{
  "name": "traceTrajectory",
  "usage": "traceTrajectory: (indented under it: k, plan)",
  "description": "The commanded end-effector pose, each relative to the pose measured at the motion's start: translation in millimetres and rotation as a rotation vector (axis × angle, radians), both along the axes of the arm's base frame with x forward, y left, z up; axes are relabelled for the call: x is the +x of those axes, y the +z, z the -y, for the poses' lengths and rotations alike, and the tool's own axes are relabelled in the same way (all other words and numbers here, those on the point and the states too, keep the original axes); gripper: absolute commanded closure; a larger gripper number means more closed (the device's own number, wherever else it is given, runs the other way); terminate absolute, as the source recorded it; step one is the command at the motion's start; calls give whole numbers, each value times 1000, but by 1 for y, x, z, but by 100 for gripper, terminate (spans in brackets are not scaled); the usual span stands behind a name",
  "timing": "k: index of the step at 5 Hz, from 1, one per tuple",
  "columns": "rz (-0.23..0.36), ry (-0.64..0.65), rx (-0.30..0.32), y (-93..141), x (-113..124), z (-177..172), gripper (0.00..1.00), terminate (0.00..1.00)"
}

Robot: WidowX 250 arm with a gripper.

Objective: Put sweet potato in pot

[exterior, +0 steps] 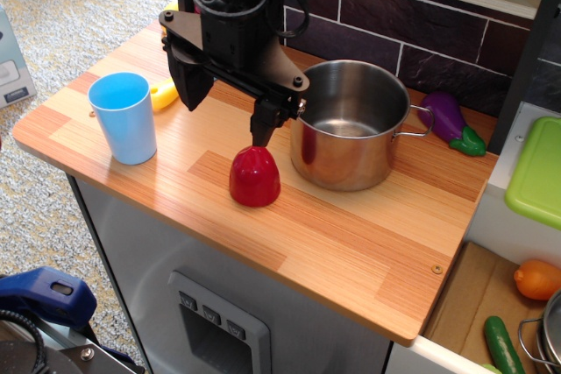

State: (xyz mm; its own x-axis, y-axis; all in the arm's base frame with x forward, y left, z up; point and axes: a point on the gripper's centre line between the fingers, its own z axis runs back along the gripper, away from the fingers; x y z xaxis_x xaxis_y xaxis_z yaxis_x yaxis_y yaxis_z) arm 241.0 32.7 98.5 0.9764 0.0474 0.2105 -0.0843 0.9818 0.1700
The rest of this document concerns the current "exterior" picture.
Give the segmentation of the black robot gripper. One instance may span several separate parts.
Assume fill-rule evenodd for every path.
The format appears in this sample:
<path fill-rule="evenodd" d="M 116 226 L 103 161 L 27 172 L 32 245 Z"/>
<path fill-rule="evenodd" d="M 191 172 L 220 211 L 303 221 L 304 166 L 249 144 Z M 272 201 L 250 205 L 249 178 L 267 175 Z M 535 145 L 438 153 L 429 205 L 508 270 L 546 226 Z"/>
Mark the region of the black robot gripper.
<path fill-rule="evenodd" d="M 219 79 L 255 100 L 252 145 L 266 147 L 277 128 L 303 110 L 307 77 L 283 52 L 281 39 L 302 35 L 309 18 L 283 30 L 284 0 L 253 5 L 193 0 L 198 12 L 160 13 L 170 75 L 183 104 L 194 111 Z M 307 0 L 296 0 L 304 12 Z"/>

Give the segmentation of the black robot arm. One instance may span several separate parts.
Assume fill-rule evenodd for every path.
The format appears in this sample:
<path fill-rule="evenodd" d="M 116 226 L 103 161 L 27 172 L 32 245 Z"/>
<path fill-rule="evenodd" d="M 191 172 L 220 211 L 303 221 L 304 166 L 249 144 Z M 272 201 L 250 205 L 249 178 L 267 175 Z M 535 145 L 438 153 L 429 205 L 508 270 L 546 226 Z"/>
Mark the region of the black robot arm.
<path fill-rule="evenodd" d="M 306 0 L 297 0 L 303 11 Z M 275 129 L 302 112 L 309 80 L 284 53 L 282 39 L 302 35 L 304 18 L 284 29 L 284 0 L 178 0 L 163 11 L 163 49 L 169 72 L 189 110 L 205 99 L 215 80 L 254 98 L 252 143 L 267 146 Z"/>

